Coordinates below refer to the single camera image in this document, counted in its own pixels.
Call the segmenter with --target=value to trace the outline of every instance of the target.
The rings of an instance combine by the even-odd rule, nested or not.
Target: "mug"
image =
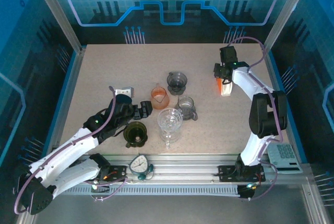
[[[175,108],[181,112],[184,121],[190,119],[193,119],[194,121],[198,120],[198,115],[192,98],[188,96],[179,96]]]

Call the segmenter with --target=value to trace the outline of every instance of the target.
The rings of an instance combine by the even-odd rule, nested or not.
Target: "table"
[[[248,117],[251,101],[237,85],[229,97],[219,95],[213,76],[215,63],[220,62],[219,48],[225,44],[105,44],[88,45],[74,95],[68,111],[61,144],[70,139],[88,117],[106,108],[115,89],[132,86],[135,89],[133,104],[150,100],[151,90],[159,83],[167,90],[169,72],[183,72],[188,83],[184,95],[192,97],[198,121],[185,121],[182,138],[166,149],[159,138],[157,116],[154,110],[140,120],[146,125],[148,141],[141,148],[126,148],[123,135],[104,141],[90,154],[238,154],[251,133]],[[239,61],[252,64],[262,56],[258,44],[235,44]],[[253,68],[254,73],[268,86],[271,81],[265,62]],[[177,97],[170,95],[169,107]]]

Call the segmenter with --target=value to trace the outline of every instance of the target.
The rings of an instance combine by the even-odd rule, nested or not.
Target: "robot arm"
[[[20,165],[16,168],[14,178],[17,192],[21,191],[23,185],[29,180],[28,178],[35,173],[21,195],[21,203],[30,214],[34,215],[45,209],[61,192],[86,180],[92,180],[101,171],[109,169],[109,162],[100,154],[91,155],[84,162],[68,167],[83,154],[114,136],[116,131],[127,125],[130,120],[139,120],[151,114],[151,102],[142,101],[141,108],[139,108],[137,105],[132,105],[132,95],[133,88],[130,87],[116,90],[115,108],[111,116],[113,100],[107,109],[89,117],[83,124],[84,126],[71,139],[49,155],[30,166]],[[106,124],[105,127],[96,132],[104,124]],[[96,133],[92,136],[79,140],[94,132]]]
[[[268,107],[272,108],[268,93],[275,100],[281,129],[287,127],[287,99],[283,91],[274,91],[260,81],[247,63],[238,62],[233,46],[221,48],[220,57],[221,63],[214,66],[214,76],[222,78],[224,82],[234,82],[252,101],[249,114],[249,127],[252,132],[236,162],[237,173],[241,178],[246,178],[254,175],[254,169],[259,165],[270,139],[278,135],[274,112],[268,112]]]

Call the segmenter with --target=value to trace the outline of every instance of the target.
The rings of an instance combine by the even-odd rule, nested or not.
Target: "stopwatch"
[[[138,155],[133,159],[129,168],[134,175],[138,176],[139,180],[145,180],[147,174],[153,171],[153,165],[148,163],[145,155]]]

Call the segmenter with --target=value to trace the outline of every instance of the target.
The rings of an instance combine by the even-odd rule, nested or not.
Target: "blue light strip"
[[[334,82],[332,84],[330,84],[326,90],[325,90],[325,93],[324,93],[324,100],[323,100],[323,109],[324,109],[324,112],[326,114],[326,117],[328,119],[328,122],[330,124],[330,127],[332,128],[333,132],[334,132],[334,122],[333,122],[333,119],[332,117],[330,116],[330,113],[328,111],[328,108],[326,106],[327,104],[327,100],[328,100],[328,94],[329,92],[331,92],[332,90],[334,90]]]
[[[2,73],[0,73],[0,78],[3,79],[5,83],[9,84],[15,91],[17,91],[20,94],[21,103],[22,103],[22,108],[21,108],[21,111],[19,113],[19,116],[16,119],[15,125],[14,125],[13,129],[10,132],[10,136],[9,136],[9,138],[7,140],[7,143],[5,145],[5,148],[2,151],[1,156],[0,156],[0,167],[1,167],[2,162],[4,161],[4,159],[6,157],[6,154],[8,152],[9,146],[10,146],[11,142],[13,141],[13,138],[15,136],[16,130],[17,130],[17,128],[18,128],[18,126],[19,126],[19,124],[21,122],[21,119],[23,117],[23,114],[24,114],[27,106],[26,106],[25,94],[24,94],[23,90],[19,86],[17,86],[16,84],[14,84],[10,79],[8,79]]]
[[[279,87],[280,90],[284,91],[283,83],[282,83],[282,80],[280,78],[280,74],[278,72],[278,68],[277,68],[275,59],[273,58],[272,52],[269,51],[268,55],[269,55],[269,58],[270,58],[270,61],[271,61],[271,64],[272,64],[272,69],[275,72],[278,87]],[[292,129],[292,133],[293,133],[293,136],[294,136],[294,139],[295,139],[295,142],[296,142],[298,153],[299,153],[299,156],[301,158],[301,163],[307,163],[307,159],[306,159],[306,155],[305,155],[305,152],[304,152],[303,144],[302,144],[301,138],[299,137],[299,133],[297,131],[297,126],[296,126],[296,123],[295,123],[294,118],[292,116],[292,112],[291,112],[289,102],[288,102],[288,118],[289,118],[289,121],[290,121],[290,124],[291,124],[291,129]]]
[[[92,24],[83,24],[79,18],[77,11],[74,8],[74,5],[71,0],[67,0],[71,10],[78,22],[78,24],[82,27],[117,27],[132,11],[135,10],[144,10],[144,5],[159,5],[160,11],[160,22],[164,26],[181,26],[185,20],[185,6],[188,4],[200,4],[200,9],[212,10],[222,21],[225,22],[227,26],[264,26],[271,15],[271,12],[277,2],[277,0],[273,0],[267,16],[265,20],[261,23],[242,23],[242,22],[228,22],[228,20],[218,11],[218,9],[214,6],[206,6],[205,1],[184,1],[181,5],[181,21],[180,22],[164,22],[164,15],[163,15],[163,5],[160,1],[140,1],[139,6],[132,6],[130,7],[116,23],[92,23]]]
[[[72,54],[72,57],[71,57],[71,60],[69,62],[69,66],[68,66],[68,69],[67,69],[67,73],[66,73],[66,76],[65,76],[65,79],[64,79],[64,84],[63,84],[63,87],[62,87],[62,90],[61,90],[61,94],[59,95],[56,110],[55,110],[53,118],[52,118],[51,126],[49,128],[49,132],[48,132],[46,140],[45,140],[45,144],[44,144],[44,148],[43,148],[43,152],[42,152],[42,157],[46,156],[47,149],[48,149],[49,144],[51,142],[51,137],[52,137],[52,134],[53,134],[53,131],[54,131],[54,127],[56,125],[57,118],[59,117],[59,111],[61,109],[61,105],[62,105],[64,96],[65,96],[66,87],[67,87],[69,77],[70,77],[72,69],[73,69],[74,61],[76,59],[76,54],[77,54],[76,51],[73,51],[73,54]]]

